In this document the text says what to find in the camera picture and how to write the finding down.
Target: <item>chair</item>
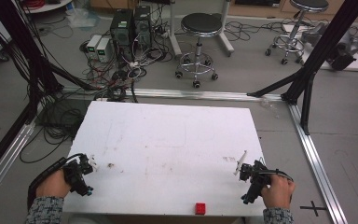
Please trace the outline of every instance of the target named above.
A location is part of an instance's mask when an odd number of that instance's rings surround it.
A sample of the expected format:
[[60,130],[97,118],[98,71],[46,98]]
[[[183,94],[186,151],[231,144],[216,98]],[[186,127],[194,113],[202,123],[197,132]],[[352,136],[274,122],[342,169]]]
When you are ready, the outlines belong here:
[[306,12],[323,12],[328,8],[328,2],[326,0],[290,0],[290,4],[293,7],[300,9],[298,12],[298,20],[293,27],[290,35],[284,34],[279,35],[274,38],[274,42],[266,50],[265,54],[269,56],[271,54],[271,48],[276,49],[277,47],[285,51],[284,58],[281,61],[281,64],[287,64],[286,57],[289,53],[296,53],[297,59],[296,63],[302,61],[302,55],[304,54],[304,43],[301,40],[296,38],[296,33],[300,24],[304,18]]
[[222,31],[222,22],[214,15],[205,13],[193,13],[183,17],[181,22],[182,29],[187,35],[198,36],[198,42],[195,52],[184,54],[176,68],[175,76],[181,78],[183,72],[194,75],[193,87],[199,88],[199,75],[212,73],[212,80],[217,80],[219,76],[213,68],[212,58],[201,52],[201,38],[219,35]]

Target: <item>concrete floor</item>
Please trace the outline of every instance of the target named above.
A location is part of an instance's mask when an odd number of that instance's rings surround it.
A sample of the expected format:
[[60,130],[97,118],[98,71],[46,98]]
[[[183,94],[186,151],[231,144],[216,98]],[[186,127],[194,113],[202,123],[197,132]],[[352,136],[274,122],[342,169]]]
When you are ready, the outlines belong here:
[[[59,12],[46,14],[36,21],[57,21],[62,18]],[[230,21],[262,25],[270,20],[250,20],[232,18]],[[65,25],[66,21],[56,24]],[[72,74],[83,77],[82,71],[87,68],[84,54],[78,50],[79,45],[90,39],[92,34],[104,33],[109,28],[109,20],[99,20],[97,27],[91,29],[74,29],[70,38],[59,38],[50,34],[42,37],[44,44],[51,50],[55,58]],[[56,32],[69,35],[70,30],[62,28]],[[247,42],[234,41],[235,52],[231,57],[221,50],[222,46],[216,39],[206,39],[204,49],[208,51],[215,63],[219,79],[211,81],[209,77],[201,78],[201,89],[197,91],[252,92],[258,91],[269,84],[287,77],[297,71],[299,64],[294,58],[289,64],[280,64],[282,52],[273,50],[270,57],[264,55],[272,38],[276,35],[271,31],[262,30],[251,35]],[[183,51],[193,46],[196,40],[188,36],[178,36]],[[191,77],[174,78],[176,61],[155,63],[146,68],[147,76],[136,83],[135,88],[151,90],[194,91]],[[59,78],[65,87],[73,87],[66,80]],[[274,91],[284,93],[287,87]],[[15,118],[26,105],[24,99],[26,83],[20,77],[12,62],[0,62],[0,139],[7,132]],[[319,191],[306,156],[296,133],[295,125],[285,103],[275,103],[278,112],[261,106],[260,103],[167,100],[140,98],[142,103],[173,104],[173,105],[212,105],[239,106],[251,109],[255,127],[260,137],[267,165],[279,168],[290,174],[297,183],[292,202],[292,210],[297,223],[330,223],[326,211],[300,209],[300,206],[325,207],[324,199]],[[314,80],[314,88],[310,109],[310,136],[315,144],[324,169],[330,179],[343,212],[349,223],[358,223],[358,72],[334,72],[320,70]],[[28,185],[47,166],[61,156],[68,155],[71,142],[62,144],[47,159],[36,164],[24,164],[15,160],[7,175],[0,184],[0,223],[21,223],[26,216],[26,191]],[[38,158],[51,150],[42,137],[37,137],[27,153],[29,158]],[[177,223],[173,219],[144,219],[144,217],[113,217],[116,223],[132,223],[144,221],[149,223]],[[219,220],[227,223],[232,220]]]

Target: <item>round stool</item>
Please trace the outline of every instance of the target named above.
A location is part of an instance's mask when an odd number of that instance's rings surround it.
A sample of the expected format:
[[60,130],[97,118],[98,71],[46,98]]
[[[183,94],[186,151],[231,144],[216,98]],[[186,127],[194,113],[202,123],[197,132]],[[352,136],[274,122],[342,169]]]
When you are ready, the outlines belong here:
[[185,16],[181,22],[182,29],[188,34],[198,36],[197,47],[195,52],[184,54],[176,68],[175,76],[181,78],[182,71],[186,71],[194,75],[193,87],[199,88],[200,82],[198,75],[208,74],[212,72],[212,80],[217,80],[218,75],[213,68],[212,58],[201,52],[201,38],[219,35],[222,31],[222,22],[215,16],[205,13],[193,13]]
[[328,8],[328,2],[326,0],[290,0],[290,4],[293,7],[300,9],[298,13],[298,20],[293,27],[292,32],[289,35],[279,35],[274,38],[274,42],[266,50],[265,54],[269,56],[271,54],[271,48],[276,49],[277,47],[285,51],[284,58],[281,64],[287,64],[286,57],[289,53],[296,53],[296,63],[302,61],[302,55],[304,54],[304,43],[296,38],[296,34],[300,24],[304,18],[306,12],[323,12]]

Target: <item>human hand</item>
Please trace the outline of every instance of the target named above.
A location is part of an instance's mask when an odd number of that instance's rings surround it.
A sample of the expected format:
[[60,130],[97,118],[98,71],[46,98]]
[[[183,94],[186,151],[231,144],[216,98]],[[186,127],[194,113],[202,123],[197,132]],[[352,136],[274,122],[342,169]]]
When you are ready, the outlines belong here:
[[65,182],[63,170],[58,170],[46,178],[36,189],[36,197],[54,196],[64,198],[71,186]]
[[290,209],[290,199],[295,191],[296,184],[280,175],[271,175],[271,186],[261,190],[264,205],[267,208],[280,207]]

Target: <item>patterned sleeve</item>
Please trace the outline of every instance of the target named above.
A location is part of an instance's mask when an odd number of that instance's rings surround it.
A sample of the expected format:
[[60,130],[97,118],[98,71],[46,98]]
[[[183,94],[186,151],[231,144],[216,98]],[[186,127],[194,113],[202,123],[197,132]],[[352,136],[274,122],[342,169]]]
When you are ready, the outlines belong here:
[[294,224],[292,213],[283,208],[267,208],[263,211],[264,223],[266,224]]
[[28,216],[27,224],[44,224],[61,222],[63,198],[40,197],[34,199]]

